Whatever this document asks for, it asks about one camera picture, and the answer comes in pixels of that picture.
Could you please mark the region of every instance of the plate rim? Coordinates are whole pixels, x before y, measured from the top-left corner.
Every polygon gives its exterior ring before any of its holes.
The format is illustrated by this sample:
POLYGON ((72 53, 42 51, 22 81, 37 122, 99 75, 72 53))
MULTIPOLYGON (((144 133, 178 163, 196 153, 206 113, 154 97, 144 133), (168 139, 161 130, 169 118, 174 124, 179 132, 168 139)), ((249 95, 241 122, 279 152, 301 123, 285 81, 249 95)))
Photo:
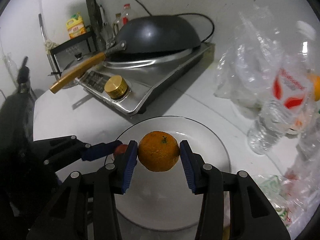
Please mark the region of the plate rim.
MULTIPOLYGON (((229 168, 229 172, 231 172, 231 161, 230 161, 229 152, 228 152, 226 146, 224 145, 224 143, 223 143, 223 142, 221 141, 221 139, 219 138, 219 136, 218 136, 214 131, 212 131, 209 127, 207 127, 206 125, 204 125, 204 124, 202 124, 202 123, 200 123, 200 122, 198 122, 198 121, 196 121, 196 120, 193 120, 193 119, 191 119, 191 118, 188 118, 188 117, 178 116, 178 115, 161 115, 161 116, 154 116, 154 117, 151 117, 151 118, 142 120, 142 121, 140 121, 140 122, 137 122, 137 123, 131 125, 131 126, 128 127, 126 130, 124 130, 124 131, 117 137, 116 140, 118 140, 127 130, 129 130, 129 129, 132 128, 133 126, 135 126, 135 125, 137 125, 137 124, 140 124, 140 123, 142 123, 142 122, 144 122, 144 121, 148 121, 148 120, 156 119, 156 118, 161 118, 161 117, 178 117, 178 118, 188 119, 188 120, 190 120, 190 121, 196 122, 196 123, 204 126, 205 128, 207 128, 210 132, 212 132, 212 133, 216 136, 216 138, 217 138, 217 139, 220 141, 220 143, 222 144, 222 146, 223 146, 223 148, 224 148, 224 150, 225 150, 225 152, 226 152, 226 154, 227 154, 227 157, 228 157, 228 163, 229 163, 228 168, 229 168)), ((186 227, 182 227, 182 228, 179 228, 179 229, 173 229, 173 230, 171 230, 171 229, 169 229, 169 230, 168 230, 168 229, 162 229, 162 230, 161 230, 161 229, 160 229, 160 230, 159 230, 159 229, 149 228, 149 227, 146 227, 146 226, 141 226, 140 224, 135 223, 135 222, 132 221, 132 220, 129 220, 125 215, 123 215, 123 214, 119 211, 119 209, 117 209, 117 211, 121 214, 121 216, 122 216, 123 218, 125 218, 125 219, 128 220, 128 221, 130 221, 131 223, 137 225, 138 227, 146 228, 146 229, 152 230, 152 231, 174 232, 174 231, 179 231, 179 230, 183 230, 183 229, 186 229, 186 228, 191 228, 192 226, 197 225, 197 223, 195 223, 195 224, 188 225, 188 226, 186 226, 186 227)))

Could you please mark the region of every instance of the metal pin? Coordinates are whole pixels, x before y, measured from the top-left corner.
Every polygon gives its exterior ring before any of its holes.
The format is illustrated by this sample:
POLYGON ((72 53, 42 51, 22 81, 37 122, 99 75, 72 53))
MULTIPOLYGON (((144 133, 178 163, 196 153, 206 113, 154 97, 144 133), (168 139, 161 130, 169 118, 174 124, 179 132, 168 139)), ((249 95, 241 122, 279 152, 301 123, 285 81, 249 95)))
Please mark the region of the metal pin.
POLYGON ((74 171, 73 173, 71 173, 70 177, 73 178, 73 179, 79 177, 79 172, 74 171))
POLYGON ((116 167, 116 166, 115 166, 113 163, 108 163, 108 164, 106 165, 106 169, 107 169, 107 170, 113 170, 115 167, 116 167))
POLYGON ((246 171, 239 171, 239 176, 245 178, 248 176, 248 173, 246 171))
POLYGON ((205 170, 211 170, 212 169, 212 165, 209 163, 205 163, 203 164, 202 168, 204 168, 205 170))

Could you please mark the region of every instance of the yellow jug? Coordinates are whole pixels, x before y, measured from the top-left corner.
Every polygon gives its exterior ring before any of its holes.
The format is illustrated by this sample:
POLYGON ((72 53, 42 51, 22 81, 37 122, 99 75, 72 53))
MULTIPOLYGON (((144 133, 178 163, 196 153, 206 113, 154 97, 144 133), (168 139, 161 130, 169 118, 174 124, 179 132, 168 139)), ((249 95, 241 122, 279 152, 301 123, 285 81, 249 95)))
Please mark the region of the yellow jug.
POLYGON ((67 21, 66 26, 67 26, 70 39, 86 33, 83 19, 79 13, 73 15, 71 19, 67 21))

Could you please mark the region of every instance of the stove knob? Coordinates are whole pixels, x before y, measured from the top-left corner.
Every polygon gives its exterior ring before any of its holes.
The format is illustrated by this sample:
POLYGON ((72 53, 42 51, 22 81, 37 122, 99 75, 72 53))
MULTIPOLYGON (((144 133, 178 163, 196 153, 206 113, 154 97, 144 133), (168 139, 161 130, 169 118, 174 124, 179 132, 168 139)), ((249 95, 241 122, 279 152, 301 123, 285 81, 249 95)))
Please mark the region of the stove knob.
POLYGON ((126 93, 128 85, 122 76, 116 75, 109 78, 104 85, 104 90, 112 99, 116 99, 126 93))

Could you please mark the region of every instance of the stove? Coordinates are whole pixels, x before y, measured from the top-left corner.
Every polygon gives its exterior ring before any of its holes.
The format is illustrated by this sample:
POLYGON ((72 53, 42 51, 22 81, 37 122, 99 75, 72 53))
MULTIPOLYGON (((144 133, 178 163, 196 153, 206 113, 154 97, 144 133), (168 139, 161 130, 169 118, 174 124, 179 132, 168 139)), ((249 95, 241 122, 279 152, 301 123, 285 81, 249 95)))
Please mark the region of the stove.
POLYGON ((114 56, 75 80, 123 114, 142 114, 147 105, 198 63, 209 47, 202 43, 195 49, 157 54, 157 57, 149 55, 147 59, 146 55, 135 55, 134 59, 114 56), (104 90, 106 82, 115 75, 121 76, 128 85, 124 95, 118 99, 111 98, 104 90))

